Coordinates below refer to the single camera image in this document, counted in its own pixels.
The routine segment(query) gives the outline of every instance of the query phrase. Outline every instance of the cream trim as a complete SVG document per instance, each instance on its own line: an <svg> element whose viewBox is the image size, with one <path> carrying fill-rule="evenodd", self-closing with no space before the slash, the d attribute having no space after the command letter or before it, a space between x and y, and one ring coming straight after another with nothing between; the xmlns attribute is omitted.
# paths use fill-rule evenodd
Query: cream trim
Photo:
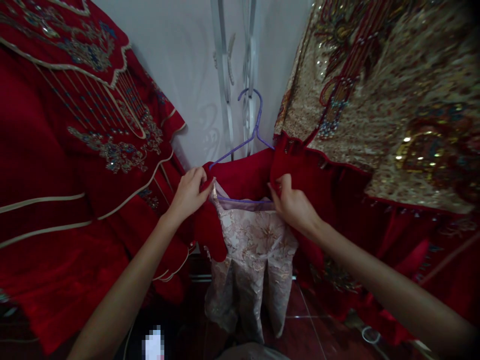
<svg viewBox="0 0 480 360"><path fill-rule="evenodd" d="M92 79L94 79L95 81L98 81L106 86L108 86L110 89L115 89L115 85L117 84L117 79L118 79L118 76L119 76L119 73L123 73L125 70L127 70L127 57L125 55L125 52L129 49L132 48L132 44L130 43L130 41L128 42L127 45L125 46L122 46L121 48L121 55L123 57L123 67L122 68L118 68L118 69L115 69L113 71L113 79L111 81L111 83L108 83L104 80L102 80L101 78L93 75L92 73L88 72L88 71L85 71L77 66L74 66L74 65L67 65L67 64L51 64L51 63L48 63L48 62L45 62L45 61L41 61L41 60L38 60L37 58L34 58L32 55L30 54L27 54L23 51L21 51L16 45L6 41L3 37L0 36L0 43L5 45L7 48L9 48L10 50L16 52L18 55L20 55L21 57L31 61L32 63L35 63L37 65L40 65L44 68L47 68L47 69L52 69L52 70L75 70L75 71L78 71Z"/></svg>
<svg viewBox="0 0 480 360"><path fill-rule="evenodd" d="M160 279L162 276L165 276L168 272L169 272L168 270L165 271L162 275L160 275L160 276L158 276L158 277L156 277L156 278L153 278L152 281Z"/></svg>
<svg viewBox="0 0 480 360"><path fill-rule="evenodd" d="M160 127L162 127L162 126L164 125L164 123L165 123L168 119L170 119L176 112L177 112L177 109L174 108L174 109L172 110L172 112L170 113L170 115L168 115L166 118L164 118L164 119L161 121Z"/></svg>
<svg viewBox="0 0 480 360"><path fill-rule="evenodd" d="M169 282L170 280L172 280L172 278L174 277L174 275L175 275L176 273L178 273L181 268L184 267L184 265L185 265L185 263L187 262L187 259L189 258L189 256L190 256L190 251L189 251L189 249L187 248L187 250L186 250L186 258L185 258L185 260L182 262L182 264L180 265L180 267L179 267L176 271L172 272L169 277L167 277L167 278L165 278L165 279L162 279L162 278L157 278L157 279L160 280L161 282L164 282L164 283Z"/></svg>
<svg viewBox="0 0 480 360"><path fill-rule="evenodd" d="M174 188L172 187L172 184L170 183L170 179L169 179L169 177L167 176L167 172L165 171L163 165L160 165L160 167L161 167L161 171L163 172L163 176L165 177L166 183L168 184L168 187L170 188L171 192L173 193L173 192L174 192Z"/></svg>
<svg viewBox="0 0 480 360"><path fill-rule="evenodd" d="M153 181L155 181L156 186L158 186L158 189L160 190L161 194L163 195L163 198L165 199L166 204L167 204L168 206L170 206L170 203L169 203L169 201L167 200L167 197L165 196L164 191L163 191L162 188L160 187L159 182L157 181L157 179L156 179L156 178L153 178Z"/></svg>
<svg viewBox="0 0 480 360"><path fill-rule="evenodd" d="M147 137L147 134L145 133L145 130L144 130L144 127L142 125L140 125L140 121L139 119L137 118L137 115L135 114L135 112L133 111L133 109L130 107L129 105L129 102L127 101L127 99L125 99L125 96L124 94L122 93L122 89L120 87L120 85L118 85L118 89L116 90L116 92L120 95L120 97L122 98L123 100L123 104L127 107L128 111L130 112L130 116L132 117L133 121L136 122L136 125L138 126L138 128L140 129L141 131L141 136L138 136L136 131L134 129L132 129L132 127L130 126L129 122L127 121L127 119L125 119L125 116L123 116L122 114L122 111L120 110L120 107L119 105L117 104L117 101L115 100L114 96L112 95L111 92L108 92L110 94L110 97L111 99L113 100L113 102L115 103L116 105L116 108L117 110L120 112L120 114L122 115L122 118L123 120L125 120L125 123L126 125L128 126L128 128L130 129L130 131L132 132L133 135L135 135L137 138L139 139L145 139Z"/></svg>
<svg viewBox="0 0 480 360"><path fill-rule="evenodd" d="M120 205L118 205L115 209L113 209L112 211L106 213L105 215L102 215L102 216L97 217L97 219L98 219L98 220L103 220L103 219L105 219L105 218L108 218L110 215L112 215L112 214L116 213L118 210L120 210L120 209L121 209L126 203L128 203L135 195L137 195L139 192L141 192L142 190L144 190L145 188L147 188L147 187L150 185L150 183L152 182L152 180L154 179L155 173L156 173L157 170L159 169L160 164L161 164L161 163L164 163L164 162L166 162L166 161L169 161L169 160L172 158L173 155L174 155L174 150L172 149L170 156L169 156L168 158L166 158L165 160L160 161L160 162L156 165L155 170L153 171L153 174L152 174L150 180L148 180L148 182L147 182L144 186L142 186L142 187L139 188L137 191L135 191L133 194L131 194L129 197L127 197L126 200L125 200L124 202L122 202Z"/></svg>
<svg viewBox="0 0 480 360"><path fill-rule="evenodd" d="M62 8L68 9L75 14L82 15L82 16L89 16L90 15L90 10L89 6L87 5L87 0L82 0L82 5L83 5L83 10L80 10L72 5L69 5L63 1L60 0L48 0L51 3L57 4L58 6L61 6Z"/></svg>
<svg viewBox="0 0 480 360"><path fill-rule="evenodd" d="M480 238L480 231L472 235L467 241L465 241L461 246L459 246L455 251L451 252L446 258L444 258L430 273L425 276L422 280L418 282L418 285L423 286L431 278L437 275L444 267L446 267L450 262L453 261L460 253L463 253L466 249L473 245Z"/></svg>
<svg viewBox="0 0 480 360"><path fill-rule="evenodd" d="M81 228L87 225L90 225L92 222L91 221L85 221L85 222L79 222L79 223L74 223L70 225L62 225L62 226L54 226L54 227L49 227L41 230L36 230L32 232L28 232L19 236L16 236L14 238L11 238L10 240L5 240L2 243L0 243L0 249L6 248L9 245L12 245L16 242L19 242L20 240L30 238L35 235L40 235L40 234L45 234L45 233L53 233L61 230L68 230L68 229L75 229L75 228Z"/></svg>
<svg viewBox="0 0 480 360"><path fill-rule="evenodd" d="M0 207L0 214L6 213L6 212L9 212L9 211L12 211L12 210L16 210L16 209L19 209L19 208L22 208L22 207L25 207L25 206L28 206L28 205L31 205L31 204L35 204L35 203L53 202L53 201L69 201L69 200L80 199L80 198L83 198L84 196L85 196L85 193L83 192L81 194L72 195L72 196L36 197L36 198L24 200L24 201L15 202L15 203L10 204L10 205L2 206L2 207Z"/></svg>

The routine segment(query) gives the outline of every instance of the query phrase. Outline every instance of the metal clothing rack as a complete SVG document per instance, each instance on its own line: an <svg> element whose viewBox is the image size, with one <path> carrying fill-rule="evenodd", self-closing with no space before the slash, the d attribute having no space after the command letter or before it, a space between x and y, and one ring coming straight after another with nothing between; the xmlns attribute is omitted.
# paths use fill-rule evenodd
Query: metal clothing rack
<svg viewBox="0 0 480 360"><path fill-rule="evenodd" d="M243 140L248 139L255 127L257 99L253 96L254 86L258 81L259 68L259 37L261 22L257 0L242 1L243 29L245 36L245 55L243 60L243 88L248 89L247 96L242 103ZM234 146L234 132L232 119L232 89L233 74L231 67L231 55L235 34L230 38L227 46L225 25L224 0L210 0L213 38L215 43L215 61L218 72L218 85L220 89L221 116L223 123L223 135L225 139L225 152L228 153ZM246 147L246 155L255 152L255 143L249 143Z"/></svg>

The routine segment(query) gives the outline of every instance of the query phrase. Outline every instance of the white piping trim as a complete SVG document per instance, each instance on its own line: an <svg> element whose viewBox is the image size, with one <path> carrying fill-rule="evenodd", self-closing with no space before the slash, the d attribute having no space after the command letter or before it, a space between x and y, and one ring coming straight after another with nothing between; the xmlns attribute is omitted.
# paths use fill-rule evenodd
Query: white piping trim
<svg viewBox="0 0 480 360"><path fill-rule="evenodd" d="M82 0L82 5L83 5L83 10L80 10L79 8L76 8L72 5L69 5L63 1L60 0L48 0L51 3L57 4L58 6L61 6L62 8L68 9L75 14L82 15L82 16L89 16L90 15L90 10L89 6L87 5L86 0Z"/></svg>
<svg viewBox="0 0 480 360"><path fill-rule="evenodd" d="M160 190L161 194L163 195L163 198L165 199L166 204L167 204L168 206L170 206L170 203L169 203L169 201L167 200L167 197L165 196L165 194L164 194L162 188L160 187L159 182L157 181L157 179L156 179L156 178L153 178L153 181L155 181L155 184L158 186L158 189Z"/></svg>
<svg viewBox="0 0 480 360"><path fill-rule="evenodd" d="M458 247L455 251L450 253L447 257L445 257L437 266L434 268L427 276L425 276L421 281L418 282L418 285L423 286L426 282L428 282L431 278L437 275L444 267L446 267L450 262L452 262L460 253L464 252L468 249L473 243L475 243L480 238L480 231L472 235L470 239L465 241L460 247Z"/></svg>
<svg viewBox="0 0 480 360"><path fill-rule="evenodd" d="M167 176L167 172L165 171L165 168L163 165L160 165L161 171L163 172L163 177L165 177L166 183L168 184L168 187L170 188L171 192L174 192L174 188L172 187L172 184L170 183L170 179Z"/></svg>
<svg viewBox="0 0 480 360"><path fill-rule="evenodd" d="M34 58L32 55L30 54L27 54L23 51L21 51L16 45L6 41L3 37L0 36L0 43L2 43L3 45L5 45L7 48L9 48L10 50L16 52L18 55L20 55L21 57L31 61L32 63L35 63L37 65L40 65L44 68L47 68L47 69L53 69L53 70L75 70L75 71L78 71L92 79L94 79L95 81L98 81L102 84L105 84L106 86L108 86L110 89L115 89L115 85L117 84L117 79L118 79L118 76L119 76L119 73L123 73L126 69L127 69L127 57L125 56L125 52L129 49L132 48L132 44L130 43L130 41L128 41L128 44L125 45L125 46L122 46L121 47L121 55L123 57L123 67L122 68L117 68L113 71L113 79L111 81L111 83L108 83L106 82L105 80L102 80L101 78L93 75L92 73L88 72L88 71L85 71L75 65L70 65L70 64L51 64L51 63L48 63L48 62L45 62L45 61L41 61L41 60L38 60L37 58Z"/></svg>
<svg viewBox="0 0 480 360"><path fill-rule="evenodd" d="M97 217L97 219L98 219L98 220L103 220L103 219L109 217L110 215L112 215L113 213L117 212L117 211L120 210L126 203L128 203L135 195L137 195L139 192L141 192L141 191L144 190L146 187L148 187L148 186L150 185L150 183L152 182L152 180L154 179L155 174L157 173L157 170L159 169L160 164L161 164L161 163L164 163L164 162L166 162L166 161L169 161L169 160L172 158L173 155L174 155L174 150L172 149L170 156L169 156L168 158L166 158L165 160L160 161L160 162L156 165L155 170L153 171L153 174L152 174L150 180L148 180L148 182L147 182L144 186L142 186L142 187L139 188L137 191L135 191L133 194L131 194L129 197L127 197L127 198L125 199L125 201L122 202L120 205L118 205L115 209L113 209L112 211L106 213L105 215L102 215L102 216Z"/></svg>
<svg viewBox="0 0 480 360"><path fill-rule="evenodd" d="M187 250L186 250L186 258L185 258L185 260L183 261L183 263L180 265L180 267L179 267L176 271L172 272L172 273L170 274L170 276L167 277L166 279L160 278L159 280L160 280L161 282L164 282L164 283L169 282L170 280L172 280L172 278L174 277L174 275L175 275L176 273L178 273L181 268L184 267L184 265L185 265L185 263L187 262L187 259L189 258L189 256L190 256L190 251L189 251L189 249L187 248Z"/></svg>
<svg viewBox="0 0 480 360"><path fill-rule="evenodd" d="M53 233L56 231L60 230L68 230L68 229L75 229L75 228L81 228L87 225L90 225L92 222L91 221L85 221L85 222L79 222L75 224L70 224L70 225L62 225L62 226L54 226L54 227L49 227L41 230L36 230L32 232L25 233L23 235L16 236L14 238L11 238L10 240L3 241L0 243L0 249L6 248L8 245L12 245L16 242L19 242L20 240L39 235L39 234L45 234L45 233Z"/></svg>
<svg viewBox="0 0 480 360"><path fill-rule="evenodd" d="M164 123L165 123L168 119L170 119L176 112L177 112L177 109L174 108L173 111L170 113L170 115L168 115L166 118L164 118L164 119L161 121L160 127L164 126Z"/></svg>
<svg viewBox="0 0 480 360"><path fill-rule="evenodd" d="M85 196L85 193L81 193L78 195L72 195L72 196L46 196L46 197L36 197L24 201L19 201L15 202L10 205L5 205L0 207L0 214L16 210L22 207L25 207L27 205L35 204L35 203L43 203L43 202L53 202L53 201L69 201L69 200L76 200L83 198Z"/></svg>
<svg viewBox="0 0 480 360"><path fill-rule="evenodd" d="M160 279L161 277L165 276L168 272L169 272L168 270L165 271L162 275L160 275L160 276L158 276L158 277L156 277L156 278L153 278L152 281Z"/></svg>

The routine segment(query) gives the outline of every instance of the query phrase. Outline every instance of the pink lace dress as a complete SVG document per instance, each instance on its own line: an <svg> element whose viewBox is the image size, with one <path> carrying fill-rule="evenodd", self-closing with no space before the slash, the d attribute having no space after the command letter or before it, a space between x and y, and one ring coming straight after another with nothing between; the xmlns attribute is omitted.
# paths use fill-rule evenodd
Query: pink lace dress
<svg viewBox="0 0 480 360"><path fill-rule="evenodd" d="M240 315L245 334L263 344L262 303L275 336L282 335L298 243L272 203L241 203L218 196L228 198L216 183L210 201L217 209L228 255L223 262L212 260L205 314L229 333L235 331Z"/></svg>

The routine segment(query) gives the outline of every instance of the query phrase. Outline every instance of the clothes hanger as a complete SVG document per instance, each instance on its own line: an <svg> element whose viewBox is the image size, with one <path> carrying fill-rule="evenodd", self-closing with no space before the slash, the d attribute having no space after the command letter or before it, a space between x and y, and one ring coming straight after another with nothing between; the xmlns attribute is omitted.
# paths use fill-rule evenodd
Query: clothes hanger
<svg viewBox="0 0 480 360"><path fill-rule="evenodd" d="M240 101L240 99L242 98L242 96L248 91L249 89L246 88L244 89L240 95L238 96L238 101ZM257 137L258 140L260 140L262 143L264 143L267 147L269 147L270 149L272 150L275 150L275 148L270 145L268 142L266 142L265 140L263 140L261 137L260 137L260 134L259 134L259 127L260 127L260 118L262 117L262 107L264 105L264 100L262 98L262 95L260 95L260 93L256 90L256 89L253 89L253 91L258 95L258 97L260 98L260 109L258 109L258 115L256 116L256 124L255 124L255 127L253 128L253 131L251 133L251 137L248 138L247 140L245 140L244 142L242 142L240 145L238 145L237 147L233 148L231 151L227 152L225 155L223 155L221 158L219 158L217 161L215 161L213 164L211 164L208 169L209 170L212 170L212 168L218 164L219 162L221 162L223 159L225 159L226 157L228 157L229 155L233 154L234 152L236 152L238 149L244 147L246 144L250 143L254 138L255 136ZM228 198L228 197L221 197L221 196L218 196L217 199L219 200L228 200L228 201L233 201L233 202L236 202L236 203L247 203L247 204L270 204L272 203L273 201L254 201L254 200L237 200L237 199L232 199L232 198Z"/></svg>

